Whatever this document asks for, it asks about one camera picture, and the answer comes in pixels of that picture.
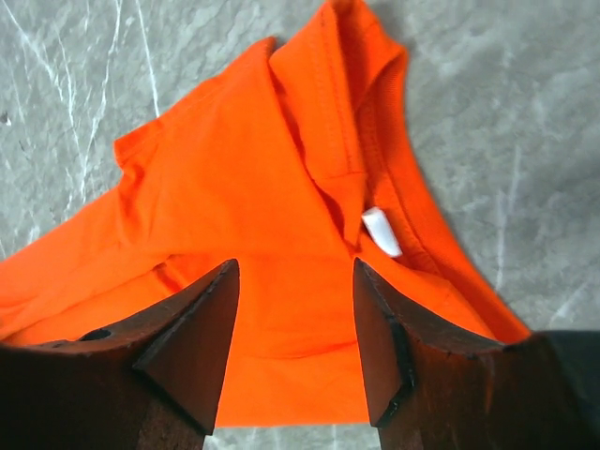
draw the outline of marble floor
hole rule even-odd
[[[0,260],[116,184],[116,137],[320,3],[0,0]],[[412,146],[476,266],[531,328],[600,328],[600,1],[370,3],[412,52]],[[377,437],[220,429],[206,446]]]

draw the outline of orange t-shirt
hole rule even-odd
[[[235,258],[217,425],[273,426],[368,420],[356,257],[450,322],[503,341],[529,335],[428,193],[403,120],[406,49],[359,0],[325,3],[274,46],[256,43],[117,140],[118,186],[0,263],[0,339],[79,338]],[[371,206],[402,256],[362,227]]]

